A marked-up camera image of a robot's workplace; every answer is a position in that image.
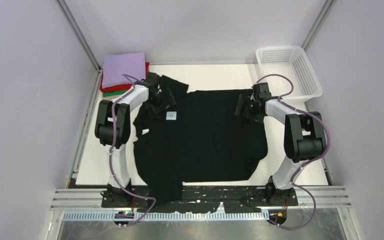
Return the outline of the black t shirt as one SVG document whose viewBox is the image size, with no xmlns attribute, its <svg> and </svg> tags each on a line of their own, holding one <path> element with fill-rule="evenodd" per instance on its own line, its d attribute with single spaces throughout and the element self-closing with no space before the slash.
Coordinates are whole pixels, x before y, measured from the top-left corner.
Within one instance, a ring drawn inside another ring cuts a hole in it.
<svg viewBox="0 0 384 240">
<path fill-rule="evenodd" d="M 175 106 L 151 116 L 144 103 L 134 120 L 138 175 L 150 189 L 149 204 L 182 198 L 184 183 L 248 180 L 268 154 L 265 126 L 236 116 L 240 95 L 251 89 L 197 90 L 160 78 Z"/>
</svg>

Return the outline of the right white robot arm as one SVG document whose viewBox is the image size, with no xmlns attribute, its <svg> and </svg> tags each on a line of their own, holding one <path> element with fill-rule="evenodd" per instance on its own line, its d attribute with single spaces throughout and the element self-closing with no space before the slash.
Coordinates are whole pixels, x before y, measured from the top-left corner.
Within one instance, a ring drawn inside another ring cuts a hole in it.
<svg viewBox="0 0 384 240">
<path fill-rule="evenodd" d="M 321 157 L 328 148 L 325 128 L 318 112 L 304 112 L 273 96 L 267 83 L 257 83 L 252 94 L 240 94 L 235 115 L 262 123 L 272 117 L 284 125 L 285 158 L 278 170 L 269 177 L 264 189 L 266 201 L 290 198 L 295 181 L 304 168 Z"/>
</svg>

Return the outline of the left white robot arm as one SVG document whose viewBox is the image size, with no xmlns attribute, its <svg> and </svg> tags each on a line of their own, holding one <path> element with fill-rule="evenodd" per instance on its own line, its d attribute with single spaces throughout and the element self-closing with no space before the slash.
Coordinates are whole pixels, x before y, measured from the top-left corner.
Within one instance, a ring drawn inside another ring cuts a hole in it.
<svg viewBox="0 0 384 240">
<path fill-rule="evenodd" d="M 127 169 L 126 143 L 131 135 L 131 112 L 143 105 L 151 119 L 160 119 L 163 112 L 176 102 L 170 89 L 161 89 L 161 76 L 154 72 L 138 80 L 124 74 L 131 88 L 114 100 L 101 100 L 98 104 L 94 134 L 107 149 L 109 180 L 102 196 L 106 199 L 140 198 L 132 192 L 131 177 Z"/>
</svg>

